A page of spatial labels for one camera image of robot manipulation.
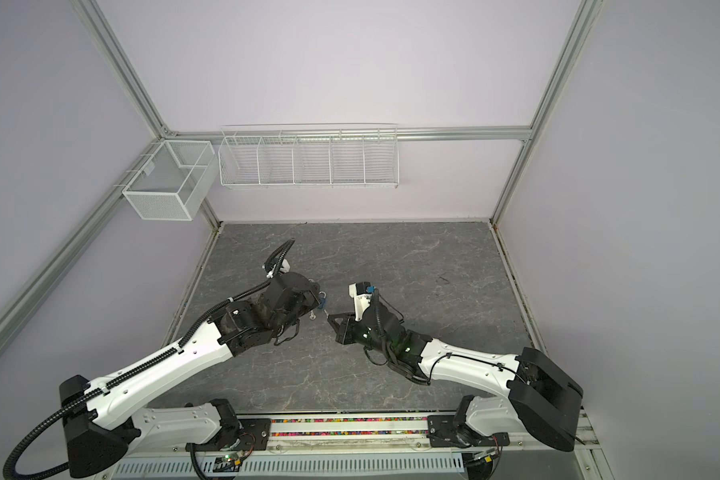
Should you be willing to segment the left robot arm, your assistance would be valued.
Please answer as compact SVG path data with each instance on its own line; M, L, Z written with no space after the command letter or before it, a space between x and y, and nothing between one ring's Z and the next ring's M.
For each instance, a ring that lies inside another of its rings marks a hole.
M8 455L2 475L21 479L18 461L42 433L62 423L66 462L33 473L47 479L63 472L85 478L118 463L145 437L133 416L154 398L195 374L246 350L279 344L281 335L320 304L317 282L279 273L202 314L177 341L112 374L80 375L60 385L61 407L34 427Z

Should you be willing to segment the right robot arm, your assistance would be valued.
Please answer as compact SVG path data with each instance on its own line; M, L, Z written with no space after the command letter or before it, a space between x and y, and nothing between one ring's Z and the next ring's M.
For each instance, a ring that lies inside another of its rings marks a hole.
M456 347L406 328L378 292L356 294L353 302L353 311L327 319L339 344L380 353L381 366L417 385L449 381L475 389L454 416L464 438L522 429L547 447L574 450L583 389L542 351L494 354Z

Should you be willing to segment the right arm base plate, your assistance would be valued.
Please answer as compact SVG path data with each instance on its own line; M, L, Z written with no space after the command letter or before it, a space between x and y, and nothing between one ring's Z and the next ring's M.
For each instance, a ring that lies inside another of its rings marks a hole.
M429 415L427 438L434 448L503 448L510 445L509 435L506 432L485 436L470 429L465 423L458 424L454 415Z

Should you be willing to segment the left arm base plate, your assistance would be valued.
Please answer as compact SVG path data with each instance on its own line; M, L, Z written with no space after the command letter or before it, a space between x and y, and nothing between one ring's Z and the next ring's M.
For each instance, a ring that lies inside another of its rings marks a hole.
M223 426L214 443L219 451L263 451L270 438L270 418L243 418Z

